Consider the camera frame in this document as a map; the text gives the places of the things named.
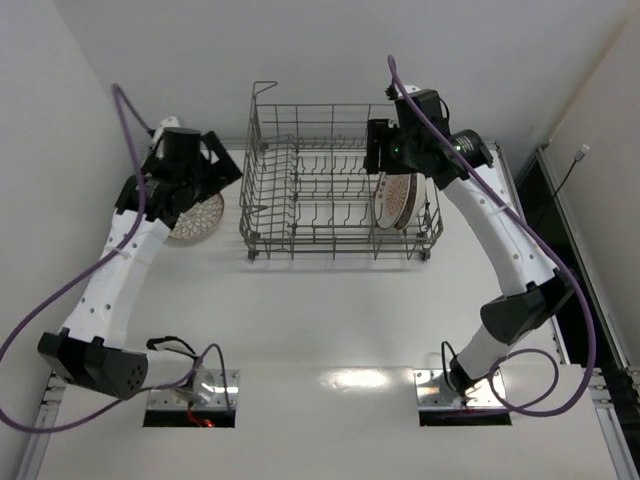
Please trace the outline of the floral plate brown rim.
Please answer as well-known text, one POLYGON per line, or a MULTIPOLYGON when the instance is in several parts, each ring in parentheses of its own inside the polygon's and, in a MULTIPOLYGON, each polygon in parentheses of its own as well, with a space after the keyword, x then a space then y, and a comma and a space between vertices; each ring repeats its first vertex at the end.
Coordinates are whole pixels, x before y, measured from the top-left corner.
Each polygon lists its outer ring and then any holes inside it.
POLYGON ((421 173, 410 175, 410 192, 401 216, 397 220, 394 228, 405 230, 412 220, 418 216, 421 208, 426 202, 426 178, 421 173))
POLYGON ((181 213, 167 241, 175 245, 191 245, 205 240, 220 225, 225 210, 221 193, 181 213))

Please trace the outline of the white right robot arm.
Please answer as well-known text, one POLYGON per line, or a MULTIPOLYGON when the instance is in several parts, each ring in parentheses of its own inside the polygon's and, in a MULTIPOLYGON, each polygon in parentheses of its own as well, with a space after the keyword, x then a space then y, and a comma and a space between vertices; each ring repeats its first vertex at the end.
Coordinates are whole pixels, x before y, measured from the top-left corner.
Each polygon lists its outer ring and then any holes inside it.
POLYGON ((500 193, 482 137, 470 129, 451 133, 437 91, 391 85, 386 96, 396 117, 368 121, 366 171, 431 179, 467 221, 499 282, 500 296, 481 307, 479 329, 450 362, 449 387, 464 394, 556 314, 573 292, 570 276, 500 193))

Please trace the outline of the orange sunburst plate dark rim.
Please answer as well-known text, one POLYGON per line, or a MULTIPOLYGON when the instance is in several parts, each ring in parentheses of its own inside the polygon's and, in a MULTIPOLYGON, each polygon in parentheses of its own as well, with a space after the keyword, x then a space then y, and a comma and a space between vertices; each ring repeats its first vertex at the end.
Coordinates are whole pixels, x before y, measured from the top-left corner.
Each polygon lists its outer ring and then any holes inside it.
POLYGON ((378 228, 395 229, 394 225, 409 197, 411 174, 380 174, 374 194, 373 214, 378 228))

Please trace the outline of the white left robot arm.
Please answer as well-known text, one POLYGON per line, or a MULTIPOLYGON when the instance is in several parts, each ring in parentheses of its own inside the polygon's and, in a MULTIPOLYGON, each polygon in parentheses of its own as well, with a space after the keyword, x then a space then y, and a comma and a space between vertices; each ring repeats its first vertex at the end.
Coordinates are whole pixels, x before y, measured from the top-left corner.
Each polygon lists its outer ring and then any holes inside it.
POLYGON ((71 314, 37 350, 66 383, 129 400, 191 384, 199 359, 173 350, 128 350, 129 320, 148 269, 181 214, 242 176, 213 131, 167 127, 114 207, 99 265, 71 314))

